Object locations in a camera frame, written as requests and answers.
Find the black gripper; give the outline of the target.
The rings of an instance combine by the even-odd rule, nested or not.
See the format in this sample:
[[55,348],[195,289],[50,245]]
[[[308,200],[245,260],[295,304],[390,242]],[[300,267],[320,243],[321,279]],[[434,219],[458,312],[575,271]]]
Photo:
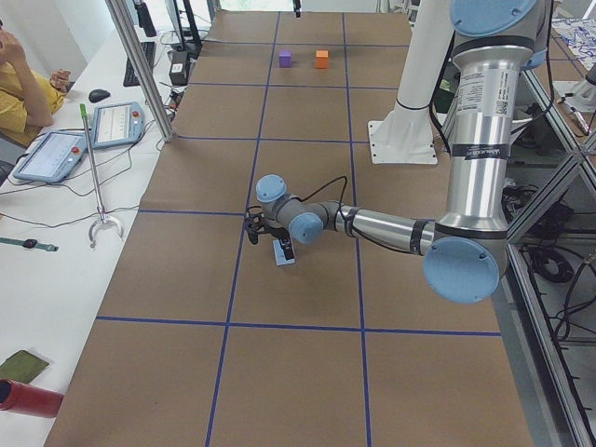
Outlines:
[[280,247],[282,249],[282,253],[286,261],[295,259],[293,246],[290,239],[290,233],[286,228],[274,227],[266,224],[264,226],[264,231],[267,234],[270,234],[272,237],[280,239]]

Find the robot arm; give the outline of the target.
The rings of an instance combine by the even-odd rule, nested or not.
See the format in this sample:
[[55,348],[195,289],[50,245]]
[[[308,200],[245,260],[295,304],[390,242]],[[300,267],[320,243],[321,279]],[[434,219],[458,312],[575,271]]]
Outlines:
[[434,163],[432,96],[443,64],[455,65],[460,79],[440,219],[402,218],[339,200],[310,203],[271,174],[255,186],[261,209],[245,218],[249,240],[269,234],[285,249],[326,230],[342,232],[422,256],[427,283],[445,299],[474,304],[492,295],[508,265],[501,197],[517,133],[518,80],[547,57],[552,9],[550,1],[420,4],[395,107],[369,123],[369,141],[375,163]]

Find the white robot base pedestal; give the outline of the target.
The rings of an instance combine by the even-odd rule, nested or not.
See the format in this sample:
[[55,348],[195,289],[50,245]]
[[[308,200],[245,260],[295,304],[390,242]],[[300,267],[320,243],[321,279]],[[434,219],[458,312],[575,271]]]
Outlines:
[[435,165],[431,103],[454,36],[451,3],[419,4],[393,110],[368,123],[374,164]]

